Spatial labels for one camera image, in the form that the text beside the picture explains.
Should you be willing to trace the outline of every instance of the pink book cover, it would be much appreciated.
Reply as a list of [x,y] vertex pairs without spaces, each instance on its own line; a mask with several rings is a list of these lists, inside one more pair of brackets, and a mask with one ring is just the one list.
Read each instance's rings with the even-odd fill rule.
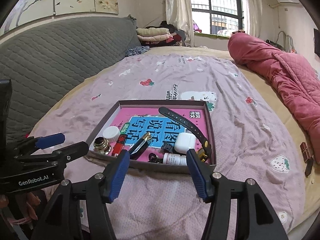
[[[205,137],[208,137],[206,118],[202,109],[172,109],[195,124]],[[171,119],[159,114],[157,108],[122,107],[111,123],[117,126],[120,132],[127,134],[124,149],[130,147],[139,140],[147,131],[151,133],[152,142],[145,152],[138,158],[138,161],[148,162],[149,154],[154,153],[158,158],[163,158],[164,153],[161,146],[164,142],[174,145],[180,132],[185,128]],[[195,150],[199,150],[201,144],[196,140]]]

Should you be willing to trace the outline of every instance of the windowsill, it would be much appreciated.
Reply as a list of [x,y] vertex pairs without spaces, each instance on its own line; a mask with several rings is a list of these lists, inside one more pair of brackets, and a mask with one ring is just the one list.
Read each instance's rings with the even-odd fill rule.
[[210,39],[222,39],[222,40],[228,40],[230,37],[216,35],[216,34],[205,34],[205,33],[195,33],[195,36],[199,37],[207,37]]

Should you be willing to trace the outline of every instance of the gray quilted sofa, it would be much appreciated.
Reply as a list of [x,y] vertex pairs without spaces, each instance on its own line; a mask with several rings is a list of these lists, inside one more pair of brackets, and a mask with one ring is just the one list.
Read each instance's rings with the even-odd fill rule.
[[140,46],[131,17],[81,17],[26,30],[0,45],[0,79],[12,79],[7,142],[34,125],[71,89]]

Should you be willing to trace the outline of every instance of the wall mural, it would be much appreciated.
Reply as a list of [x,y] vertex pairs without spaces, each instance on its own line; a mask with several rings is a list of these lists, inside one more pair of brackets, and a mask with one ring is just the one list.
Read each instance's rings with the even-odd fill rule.
[[118,14],[118,0],[19,0],[1,26],[0,35],[36,19],[79,12]]

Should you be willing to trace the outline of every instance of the black watch strap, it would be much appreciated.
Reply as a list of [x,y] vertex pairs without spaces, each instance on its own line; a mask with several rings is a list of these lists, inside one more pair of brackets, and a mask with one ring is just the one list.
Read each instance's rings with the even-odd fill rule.
[[196,138],[201,143],[201,146],[203,148],[203,151],[199,151],[199,158],[201,161],[205,162],[208,158],[211,156],[211,145],[208,141],[208,139],[203,135],[203,133],[200,131],[200,129],[190,122],[188,119],[184,118],[182,115],[177,114],[176,112],[161,106],[159,108],[159,113],[164,115],[165,117],[170,118],[171,120],[177,122],[178,124],[182,125],[183,127],[187,128],[190,132],[192,132]]

